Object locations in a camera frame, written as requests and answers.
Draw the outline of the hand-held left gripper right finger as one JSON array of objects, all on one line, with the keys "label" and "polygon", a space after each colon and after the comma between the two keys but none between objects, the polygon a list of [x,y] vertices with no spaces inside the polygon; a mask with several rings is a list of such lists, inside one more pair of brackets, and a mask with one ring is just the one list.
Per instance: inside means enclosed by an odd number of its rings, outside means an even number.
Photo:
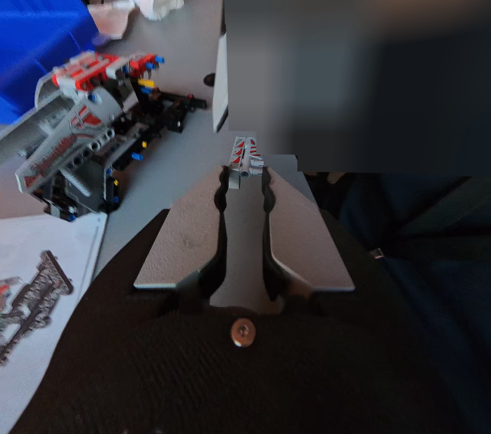
[{"label": "hand-held left gripper right finger", "polygon": [[354,291],[317,205],[271,168],[263,169],[262,192],[263,280],[269,299]]}]

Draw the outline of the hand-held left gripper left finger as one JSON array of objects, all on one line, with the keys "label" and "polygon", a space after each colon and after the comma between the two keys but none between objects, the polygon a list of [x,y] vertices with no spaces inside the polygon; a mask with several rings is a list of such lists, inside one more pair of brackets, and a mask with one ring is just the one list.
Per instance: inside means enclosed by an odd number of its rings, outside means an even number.
[{"label": "hand-held left gripper left finger", "polygon": [[228,181],[228,169],[218,166],[171,206],[134,282],[137,290],[200,298],[216,292],[226,274]]}]

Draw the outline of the small grey red lego piece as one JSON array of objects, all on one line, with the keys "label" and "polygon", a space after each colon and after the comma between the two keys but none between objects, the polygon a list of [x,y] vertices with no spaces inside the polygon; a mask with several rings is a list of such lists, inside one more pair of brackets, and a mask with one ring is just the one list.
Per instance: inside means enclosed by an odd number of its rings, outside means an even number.
[{"label": "small grey red lego piece", "polygon": [[257,141],[253,136],[237,136],[231,151],[228,165],[229,189],[240,189],[242,179],[262,176],[264,160],[257,151]]}]

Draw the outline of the red grey lego vehicle model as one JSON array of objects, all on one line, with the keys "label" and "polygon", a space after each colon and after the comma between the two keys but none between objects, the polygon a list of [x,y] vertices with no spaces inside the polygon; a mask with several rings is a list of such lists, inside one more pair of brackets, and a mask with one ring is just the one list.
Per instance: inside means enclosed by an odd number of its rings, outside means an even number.
[{"label": "red grey lego vehicle model", "polygon": [[1,165],[23,159],[18,189],[73,222],[121,203],[118,174],[164,129],[182,133],[187,113],[207,109],[193,94],[162,91],[156,54],[84,51],[41,77],[34,107],[1,132]]}]

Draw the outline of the lego instruction booklet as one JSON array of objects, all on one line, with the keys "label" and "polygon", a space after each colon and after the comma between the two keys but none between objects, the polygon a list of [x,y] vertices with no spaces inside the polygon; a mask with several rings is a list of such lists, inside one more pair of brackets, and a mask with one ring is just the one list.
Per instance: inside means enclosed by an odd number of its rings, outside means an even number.
[{"label": "lego instruction booklet", "polygon": [[103,214],[1,220],[1,433],[39,387],[90,285],[106,224]]}]

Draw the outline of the white flat board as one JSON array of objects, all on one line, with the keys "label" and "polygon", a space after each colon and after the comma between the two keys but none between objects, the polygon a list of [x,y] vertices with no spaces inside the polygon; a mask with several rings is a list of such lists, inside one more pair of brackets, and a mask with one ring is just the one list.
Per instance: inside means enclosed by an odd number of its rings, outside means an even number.
[{"label": "white flat board", "polygon": [[218,41],[217,63],[212,100],[213,130],[218,133],[228,115],[228,74],[226,33]]}]

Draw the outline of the pale pink plastic bag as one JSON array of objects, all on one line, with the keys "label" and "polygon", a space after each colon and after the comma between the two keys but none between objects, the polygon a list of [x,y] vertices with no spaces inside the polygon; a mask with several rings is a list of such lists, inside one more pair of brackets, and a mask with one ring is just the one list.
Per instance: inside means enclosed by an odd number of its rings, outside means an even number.
[{"label": "pale pink plastic bag", "polygon": [[95,26],[98,37],[105,40],[120,40],[123,38],[129,16],[134,11],[134,3],[128,0],[117,0],[87,7]]}]

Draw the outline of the blue plastic bin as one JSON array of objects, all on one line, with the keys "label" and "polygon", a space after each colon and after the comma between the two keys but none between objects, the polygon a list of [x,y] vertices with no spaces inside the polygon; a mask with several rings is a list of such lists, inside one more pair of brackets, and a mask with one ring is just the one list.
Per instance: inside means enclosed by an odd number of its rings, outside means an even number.
[{"label": "blue plastic bin", "polygon": [[1,0],[1,124],[34,106],[38,80],[98,34],[82,0]]}]

